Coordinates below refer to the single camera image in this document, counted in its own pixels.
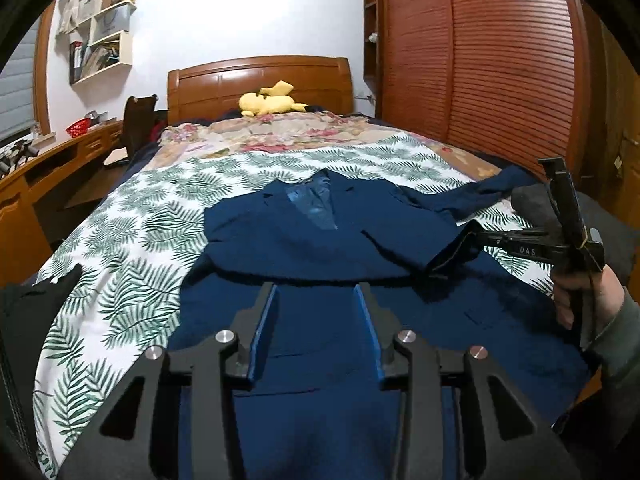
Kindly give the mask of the person's right forearm sleeve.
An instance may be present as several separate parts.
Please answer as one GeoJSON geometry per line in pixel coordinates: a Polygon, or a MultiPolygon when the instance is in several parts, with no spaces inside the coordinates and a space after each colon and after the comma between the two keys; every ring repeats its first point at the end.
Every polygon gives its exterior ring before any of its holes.
{"type": "Polygon", "coordinates": [[[584,479],[639,477],[639,305],[620,312],[589,347],[602,388],[556,422],[555,433],[584,479]]]}

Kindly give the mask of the person's right hand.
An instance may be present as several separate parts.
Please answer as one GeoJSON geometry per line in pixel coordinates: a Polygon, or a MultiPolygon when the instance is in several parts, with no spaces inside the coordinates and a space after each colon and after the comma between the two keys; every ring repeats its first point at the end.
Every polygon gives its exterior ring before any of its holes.
{"type": "Polygon", "coordinates": [[[556,318],[568,330],[573,326],[575,313],[578,311],[573,306],[578,295],[591,308],[596,335],[602,333],[608,323],[614,320],[626,297],[626,289],[607,264],[600,273],[568,272],[562,266],[555,266],[551,279],[556,318]]]}

